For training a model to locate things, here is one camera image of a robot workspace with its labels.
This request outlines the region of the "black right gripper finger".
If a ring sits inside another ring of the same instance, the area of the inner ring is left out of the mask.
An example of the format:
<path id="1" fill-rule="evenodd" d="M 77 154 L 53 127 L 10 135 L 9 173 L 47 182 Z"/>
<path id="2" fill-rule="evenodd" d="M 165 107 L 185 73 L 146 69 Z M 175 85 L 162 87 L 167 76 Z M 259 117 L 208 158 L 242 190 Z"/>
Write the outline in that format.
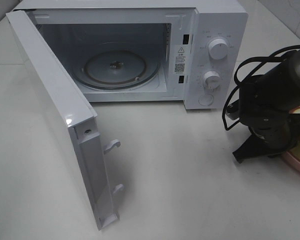
<path id="1" fill-rule="evenodd" d="M 241 164 L 244 160 L 257 157 L 270 157 L 278 153 L 278 132 L 270 129 L 250 129 L 251 135 L 232 154 Z"/>

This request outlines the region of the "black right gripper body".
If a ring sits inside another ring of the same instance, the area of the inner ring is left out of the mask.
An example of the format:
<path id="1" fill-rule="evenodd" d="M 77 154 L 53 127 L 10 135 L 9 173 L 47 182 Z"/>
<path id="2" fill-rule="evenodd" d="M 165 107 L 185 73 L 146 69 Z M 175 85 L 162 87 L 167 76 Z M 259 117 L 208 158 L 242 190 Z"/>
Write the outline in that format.
<path id="1" fill-rule="evenodd" d="M 292 78 L 254 75 L 235 89 L 238 100 L 226 101 L 226 116 L 250 130 L 277 131 L 278 156 L 296 146 L 300 136 L 300 87 Z"/>

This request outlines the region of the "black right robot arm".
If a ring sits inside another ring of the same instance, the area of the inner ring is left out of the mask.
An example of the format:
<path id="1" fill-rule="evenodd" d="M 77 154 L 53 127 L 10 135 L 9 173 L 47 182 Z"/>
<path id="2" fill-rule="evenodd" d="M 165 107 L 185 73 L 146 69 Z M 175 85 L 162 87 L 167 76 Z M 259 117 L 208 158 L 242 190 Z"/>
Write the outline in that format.
<path id="1" fill-rule="evenodd" d="M 284 47 L 269 56 L 256 56 L 237 68 L 257 63 L 243 80 L 233 76 L 235 88 L 222 109 L 229 131 L 238 123 L 250 136 L 232 154 L 238 163 L 267 156 L 274 158 L 297 145 L 300 137 L 300 45 Z"/>

